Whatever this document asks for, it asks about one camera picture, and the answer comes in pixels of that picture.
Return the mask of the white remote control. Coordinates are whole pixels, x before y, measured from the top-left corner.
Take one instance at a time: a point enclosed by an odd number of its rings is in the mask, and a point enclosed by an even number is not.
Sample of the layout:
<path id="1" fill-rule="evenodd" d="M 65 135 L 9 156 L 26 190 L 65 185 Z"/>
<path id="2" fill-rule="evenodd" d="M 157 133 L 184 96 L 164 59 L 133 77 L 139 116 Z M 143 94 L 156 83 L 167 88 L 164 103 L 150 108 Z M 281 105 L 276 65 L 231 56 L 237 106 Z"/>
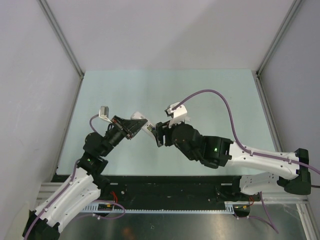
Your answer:
<path id="1" fill-rule="evenodd" d="M 143 114 L 139 111 L 134 112 L 131 117 L 131 120 L 147 120 L 147 122 L 141 128 L 147 135 L 149 135 L 153 140 L 156 140 L 156 126 L 151 123 Z"/>

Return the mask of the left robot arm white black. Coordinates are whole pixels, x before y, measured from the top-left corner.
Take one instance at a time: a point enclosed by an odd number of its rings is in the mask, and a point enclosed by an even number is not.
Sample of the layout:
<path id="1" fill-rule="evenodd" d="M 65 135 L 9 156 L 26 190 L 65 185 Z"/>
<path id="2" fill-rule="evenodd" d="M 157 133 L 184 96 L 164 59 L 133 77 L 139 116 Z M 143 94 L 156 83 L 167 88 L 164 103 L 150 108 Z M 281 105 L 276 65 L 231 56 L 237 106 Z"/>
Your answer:
<path id="1" fill-rule="evenodd" d="M 114 116 L 104 135 L 89 133 L 84 141 L 84 153 L 70 176 L 35 210 L 29 212 L 22 234 L 24 240 L 57 240 L 65 227 L 91 202 L 105 200 L 111 188 L 102 175 L 108 164 L 104 158 L 123 140 L 131 140 L 147 119 L 124 119 Z"/>

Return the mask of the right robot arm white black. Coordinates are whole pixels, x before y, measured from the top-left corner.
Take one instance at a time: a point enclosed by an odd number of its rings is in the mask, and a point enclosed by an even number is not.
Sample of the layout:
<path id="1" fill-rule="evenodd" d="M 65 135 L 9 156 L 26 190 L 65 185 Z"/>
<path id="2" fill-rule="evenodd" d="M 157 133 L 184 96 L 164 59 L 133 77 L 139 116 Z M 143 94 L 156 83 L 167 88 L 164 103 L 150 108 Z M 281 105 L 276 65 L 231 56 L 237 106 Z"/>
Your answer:
<path id="1" fill-rule="evenodd" d="M 228 138 L 202 135 L 186 123 L 169 125 L 168 122 L 159 122 L 152 134 L 158 147 L 175 146 L 187 159 L 208 168 L 231 166 L 260 170 L 261 174 L 234 180 L 230 194 L 237 201 L 279 188 L 293 195 L 311 193 L 309 152 L 306 149 L 299 148 L 294 152 L 250 149 Z"/>

